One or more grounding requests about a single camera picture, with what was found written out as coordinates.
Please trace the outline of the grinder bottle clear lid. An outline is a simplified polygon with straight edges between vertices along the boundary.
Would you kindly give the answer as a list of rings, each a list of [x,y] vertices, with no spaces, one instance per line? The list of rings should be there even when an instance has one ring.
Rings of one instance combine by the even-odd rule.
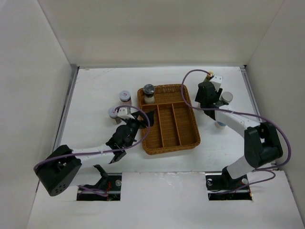
[[[155,98],[154,98],[155,87],[154,87],[154,85],[146,84],[143,87],[143,92],[144,92],[144,102],[145,102],[145,104],[153,104],[155,102]]]

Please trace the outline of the red sauce bottle yellow cap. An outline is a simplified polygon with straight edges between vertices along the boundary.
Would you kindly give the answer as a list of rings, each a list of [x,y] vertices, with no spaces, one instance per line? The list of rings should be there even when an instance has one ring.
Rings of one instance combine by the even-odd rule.
[[[209,71],[209,72],[206,74],[206,77],[205,77],[205,79],[204,79],[204,82],[210,81],[211,79],[213,79],[213,77],[214,77],[213,72],[212,72],[212,71]]]

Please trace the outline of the white-lid spice jar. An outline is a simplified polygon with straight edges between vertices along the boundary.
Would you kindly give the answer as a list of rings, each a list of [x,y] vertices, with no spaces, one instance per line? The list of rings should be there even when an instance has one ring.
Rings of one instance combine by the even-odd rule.
[[[118,111],[116,110],[115,106],[108,109],[108,115],[113,124],[118,125],[122,122],[121,118],[118,116]]]
[[[121,104],[132,105],[131,94],[129,91],[123,90],[119,94]]]

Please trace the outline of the silver-lid shaker blue label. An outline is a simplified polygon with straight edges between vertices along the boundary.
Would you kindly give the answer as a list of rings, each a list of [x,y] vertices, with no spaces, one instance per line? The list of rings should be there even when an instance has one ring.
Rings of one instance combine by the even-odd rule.
[[[219,129],[224,129],[226,127],[226,124],[219,122],[219,121],[215,121],[215,126]]]

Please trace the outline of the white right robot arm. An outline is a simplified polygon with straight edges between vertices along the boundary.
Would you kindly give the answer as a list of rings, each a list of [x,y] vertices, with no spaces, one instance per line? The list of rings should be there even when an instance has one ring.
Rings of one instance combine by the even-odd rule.
[[[211,82],[202,82],[198,84],[195,101],[219,126],[233,129],[244,139],[244,155],[222,170],[221,183],[231,189],[242,176],[281,158],[283,150],[274,125],[230,111],[229,104],[220,99],[221,91]]]

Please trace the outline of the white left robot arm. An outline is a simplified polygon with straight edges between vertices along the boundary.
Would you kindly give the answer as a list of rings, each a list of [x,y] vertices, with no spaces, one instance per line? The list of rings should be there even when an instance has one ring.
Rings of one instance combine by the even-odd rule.
[[[51,197],[57,196],[69,186],[78,186],[81,193],[91,192],[101,197],[108,197],[111,183],[106,171],[99,165],[102,156],[111,156],[110,164],[119,162],[126,150],[139,144],[135,139],[138,130],[150,130],[154,124],[154,111],[139,110],[128,113],[125,107],[119,109],[118,118],[124,124],[118,126],[112,137],[105,144],[93,148],[71,149],[61,145],[45,160],[34,166],[34,172]],[[93,167],[99,171],[91,177],[91,185],[74,182],[81,168]]]

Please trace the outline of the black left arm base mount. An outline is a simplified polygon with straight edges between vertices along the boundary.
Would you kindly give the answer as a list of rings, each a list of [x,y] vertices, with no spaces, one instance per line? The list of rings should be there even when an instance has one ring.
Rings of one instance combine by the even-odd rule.
[[[77,201],[120,201],[122,173],[107,173],[100,165],[94,165],[101,178],[94,185],[81,185]]]

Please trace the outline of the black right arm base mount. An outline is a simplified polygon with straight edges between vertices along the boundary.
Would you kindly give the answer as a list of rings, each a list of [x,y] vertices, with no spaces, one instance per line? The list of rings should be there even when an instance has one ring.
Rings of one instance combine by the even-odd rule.
[[[248,177],[244,175],[238,179],[225,183],[221,173],[207,173],[205,175],[208,199],[210,201],[252,200]]]

